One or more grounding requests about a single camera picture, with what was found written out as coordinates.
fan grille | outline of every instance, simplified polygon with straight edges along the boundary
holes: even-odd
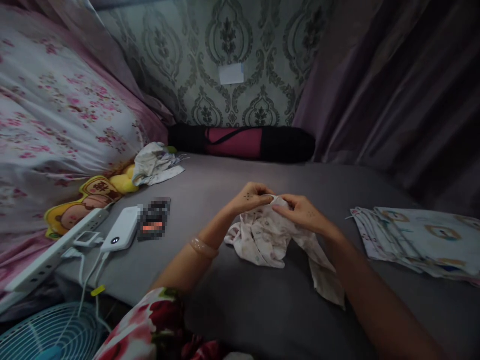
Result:
[[[29,317],[0,337],[0,359],[37,359],[43,352],[58,348],[59,359],[91,359],[100,347],[103,328],[95,308],[68,302]]]

purple curtain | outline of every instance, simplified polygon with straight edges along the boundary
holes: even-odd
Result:
[[[480,3],[358,3],[339,5],[293,126],[315,136],[316,162],[372,167],[429,208],[480,216]]]

sleeve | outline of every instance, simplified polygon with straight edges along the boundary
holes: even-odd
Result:
[[[166,358],[181,352],[184,338],[182,302],[176,290],[149,292],[117,325],[95,360]]]

baby clothing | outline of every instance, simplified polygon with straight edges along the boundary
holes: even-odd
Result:
[[[184,158],[171,154],[162,142],[151,142],[135,158],[134,185],[152,186],[163,183],[183,173],[182,166],[175,166]]]
[[[370,259],[480,286],[480,220],[430,210],[350,210]]]
[[[237,255],[258,266],[283,269],[290,240],[293,239],[309,257],[310,271],[316,291],[328,301],[345,309],[345,291],[337,278],[337,272],[319,245],[317,236],[295,225],[275,212],[273,205],[288,207],[279,196],[265,206],[240,215],[240,222],[233,224],[224,239],[233,245]]]

wallpaper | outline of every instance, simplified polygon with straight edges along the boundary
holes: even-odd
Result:
[[[101,11],[140,88],[178,122],[291,126],[334,0],[167,0]],[[244,64],[220,85],[219,66]]]

